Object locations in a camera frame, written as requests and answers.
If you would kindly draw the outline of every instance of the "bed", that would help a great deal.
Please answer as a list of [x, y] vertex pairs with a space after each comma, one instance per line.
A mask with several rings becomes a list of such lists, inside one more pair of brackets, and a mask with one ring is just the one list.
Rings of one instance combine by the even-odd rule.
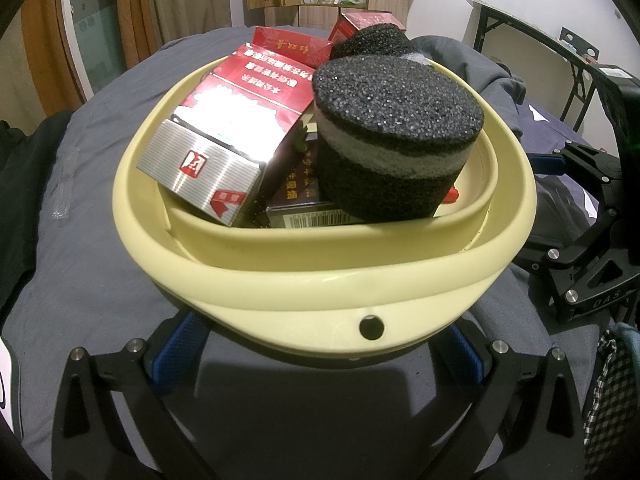
[[[300, 32], [326, 36], [321, 30]], [[250, 41], [252, 33], [224, 28], [173, 41], [71, 118], [44, 195], [37, 270], [2, 327], [20, 364], [22, 444], [48, 476], [54, 406], [68, 352], [76, 346], [91, 354], [117, 351], [134, 337], [147, 338], [180, 308], [138, 268], [116, 234], [111, 186], [120, 157], [169, 88]], [[519, 105], [518, 116], [527, 152], [548, 153], [567, 139], [583, 142], [535, 104]], [[66, 218], [55, 218], [69, 160], [70, 208]], [[590, 223], [582, 188], [565, 176], [536, 179], [534, 232], [564, 241], [577, 237]], [[584, 402], [607, 312], [560, 326], [542, 284], [510, 265], [465, 317], [518, 352], [544, 355], [562, 347]], [[115, 400], [138, 457], [153, 466], [124, 402]], [[216, 329], [189, 380], [165, 403], [225, 480], [382, 480], [412, 478], [424, 468], [463, 415], [468, 397], [432, 357], [428, 342], [380, 364], [327, 370], [271, 359]], [[499, 453], [499, 440], [494, 444], [486, 463]]]

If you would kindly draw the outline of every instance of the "basin hole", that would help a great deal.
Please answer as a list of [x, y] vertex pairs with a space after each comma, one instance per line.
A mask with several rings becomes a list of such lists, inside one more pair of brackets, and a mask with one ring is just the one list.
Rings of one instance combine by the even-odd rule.
[[360, 322], [360, 334], [364, 339], [375, 341], [380, 339], [385, 331], [385, 324], [378, 316], [365, 316]]

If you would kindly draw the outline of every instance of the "black sponge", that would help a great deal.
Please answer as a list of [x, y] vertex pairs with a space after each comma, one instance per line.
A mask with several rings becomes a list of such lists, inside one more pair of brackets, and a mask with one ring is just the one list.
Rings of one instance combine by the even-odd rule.
[[329, 61], [313, 88], [322, 191], [369, 222], [433, 215], [482, 128], [471, 93], [393, 56]]
[[334, 44], [330, 59], [358, 54], [404, 56], [418, 52], [404, 32], [393, 23], [379, 23], [363, 28], [342, 43]]

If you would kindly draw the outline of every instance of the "black clamp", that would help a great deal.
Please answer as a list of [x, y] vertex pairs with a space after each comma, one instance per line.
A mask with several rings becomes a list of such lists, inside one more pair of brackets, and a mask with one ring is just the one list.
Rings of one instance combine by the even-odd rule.
[[598, 200], [598, 217], [573, 244], [530, 236], [514, 263], [550, 286], [556, 319], [564, 323], [604, 308], [629, 322], [640, 291], [640, 261], [632, 253], [620, 160], [568, 140], [553, 154], [530, 154], [536, 174], [567, 174]]
[[[561, 349], [544, 357], [518, 354], [504, 341], [489, 343], [464, 320], [433, 341], [454, 373], [466, 369], [458, 377], [463, 385], [476, 388], [476, 400], [421, 480], [582, 478], [580, 407]], [[156, 395], [145, 371], [148, 352], [148, 344], [140, 338], [113, 354], [91, 356], [84, 348], [70, 352], [54, 416], [54, 480], [219, 479]], [[124, 394], [161, 472], [136, 458], [111, 391]], [[510, 413], [516, 415], [510, 419]], [[475, 473], [497, 433], [504, 433], [503, 454], [494, 465]]]

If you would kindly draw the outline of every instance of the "cigarette pack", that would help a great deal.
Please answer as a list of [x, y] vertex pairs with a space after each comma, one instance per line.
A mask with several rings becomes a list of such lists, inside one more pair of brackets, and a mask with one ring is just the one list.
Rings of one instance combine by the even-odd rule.
[[315, 174], [317, 141], [306, 140], [306, 152], [268, 201], [267, 218], [271, 227], [287, 229], [361, 223], [322, 195]]
[[255, 27], [254, 45], [263, 46], [312, 68], [329, 61], [332, 43], [284, 28]]
[[243, 45], [164, 120], [138, 168], [209, 218], [247, 224], [300, 160], [313, 69]]
[[406, 27], [395, 19], [391, 12], [376, 11], [371, 12], [368, 10], [343, 10], [338, 16], [338, 20], [335, 22], [334, 28], [329, 34], [329, 41], [332, 43], [341, 43], [350, 36], [353, 36], [356, 31], [367, 28], [371, 25], [378, 25], [380, 23], [393, 23], [397, 25], [400, 30], [406, 31]]

